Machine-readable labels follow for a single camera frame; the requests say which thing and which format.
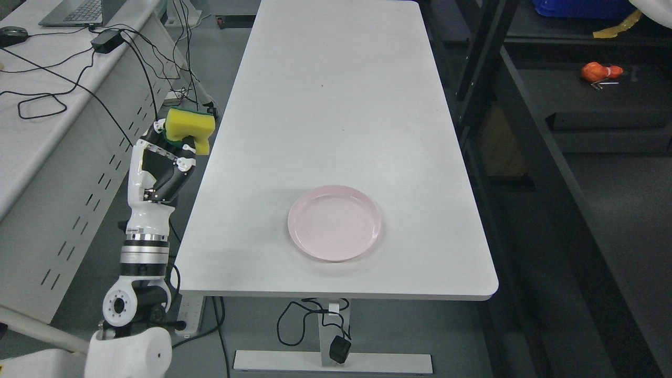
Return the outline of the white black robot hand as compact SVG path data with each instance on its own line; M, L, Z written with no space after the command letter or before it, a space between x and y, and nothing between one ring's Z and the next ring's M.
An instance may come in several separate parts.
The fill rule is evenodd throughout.
M179 191L195 172L191 136L180 141L166 137L168 120L155 121L132 148L128 174L131 216L125 226L127 240L165 242Z

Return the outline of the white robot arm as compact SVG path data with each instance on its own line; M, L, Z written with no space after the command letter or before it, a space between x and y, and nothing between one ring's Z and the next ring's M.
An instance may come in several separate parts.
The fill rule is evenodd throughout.
M165 235L127 234L120 275L103 299L103 321L90 340L84 376L165 376L172 357L165 328L169 256Z

